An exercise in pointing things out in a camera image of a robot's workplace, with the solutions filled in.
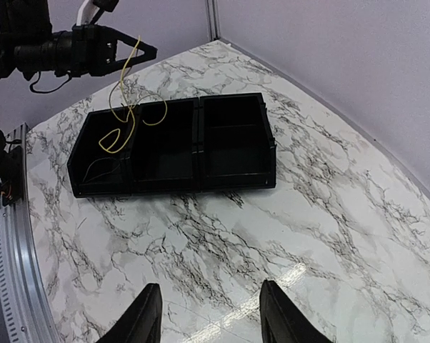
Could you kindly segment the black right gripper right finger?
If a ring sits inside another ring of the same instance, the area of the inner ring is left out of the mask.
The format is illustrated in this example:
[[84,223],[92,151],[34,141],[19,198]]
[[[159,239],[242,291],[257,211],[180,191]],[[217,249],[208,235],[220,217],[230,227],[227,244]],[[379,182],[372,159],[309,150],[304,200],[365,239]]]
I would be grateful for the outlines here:
[[262,342],[331,342],[273,280],[261,285],[259,311]]

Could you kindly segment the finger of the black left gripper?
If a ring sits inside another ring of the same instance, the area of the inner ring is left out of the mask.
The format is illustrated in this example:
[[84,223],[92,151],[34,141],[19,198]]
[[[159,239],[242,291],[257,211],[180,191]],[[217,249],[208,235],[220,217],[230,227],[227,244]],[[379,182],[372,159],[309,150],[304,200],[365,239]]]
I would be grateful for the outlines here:
[[157,50],[155,49],[152,51],[145,51],[141,56],[134,56],[131,58],[113,61],[104,67],[104,75],[122,70],[124,67],[130,68],[137,64],[142,64],[144,62],[155,60],[156,55],[157,55]]
[[149,45],[142,41],[140,36],[133,37],[129,36],[128,34],[125,34],[121,31],[118,31],[116,29],[113,30],[114,40],[115,43],[115,52],[118,51],[118,48],[120,45],[126,45],[130,47],[136,47],[136,49],[144,52],[145,54],[156,54],[157,48],[155,46]]

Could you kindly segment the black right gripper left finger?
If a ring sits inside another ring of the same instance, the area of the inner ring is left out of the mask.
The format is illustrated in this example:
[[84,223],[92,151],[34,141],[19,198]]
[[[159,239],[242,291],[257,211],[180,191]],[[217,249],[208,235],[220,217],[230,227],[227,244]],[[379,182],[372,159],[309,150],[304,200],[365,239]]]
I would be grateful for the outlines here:
[[148,283],[115,325],[96,342],[160,342],[162,309],[160,286],[156,283]]

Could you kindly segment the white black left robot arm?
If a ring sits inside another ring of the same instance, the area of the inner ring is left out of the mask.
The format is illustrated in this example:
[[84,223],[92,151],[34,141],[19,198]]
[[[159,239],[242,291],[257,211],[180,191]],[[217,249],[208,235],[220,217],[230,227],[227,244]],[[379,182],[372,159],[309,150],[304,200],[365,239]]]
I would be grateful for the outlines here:
[[83,1],[69,31],[52,29],[47,1],[0,1],[0,79],[52,71],[69,79],[105,76],[154,60],[157,49],[97,23],[117,1]]

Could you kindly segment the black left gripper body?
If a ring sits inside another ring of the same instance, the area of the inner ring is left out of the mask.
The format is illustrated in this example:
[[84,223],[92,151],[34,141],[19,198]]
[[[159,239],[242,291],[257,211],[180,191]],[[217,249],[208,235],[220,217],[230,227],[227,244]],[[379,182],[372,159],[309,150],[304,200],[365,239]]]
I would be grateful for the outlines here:
[[56,32],[41,43],[16,46],[14,62],[23,73],[54,71],[57,76],[105,76],[115,65],[116,48],[113,29],[88,24]]

